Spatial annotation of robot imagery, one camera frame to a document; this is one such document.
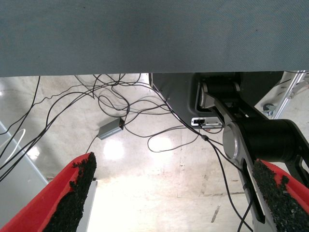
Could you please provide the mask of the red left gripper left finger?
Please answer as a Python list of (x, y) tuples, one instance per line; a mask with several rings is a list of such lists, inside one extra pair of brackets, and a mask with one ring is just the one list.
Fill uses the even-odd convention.
[(77, 231), (96, 167), (93, 152), (73, 159), (1, 231)]

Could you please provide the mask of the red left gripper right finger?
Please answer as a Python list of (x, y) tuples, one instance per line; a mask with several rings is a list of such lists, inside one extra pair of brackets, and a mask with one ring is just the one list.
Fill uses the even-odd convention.
[(309, 230), (309, 188), (280, 167), (257, 159), (253, 177), (278, 232)]

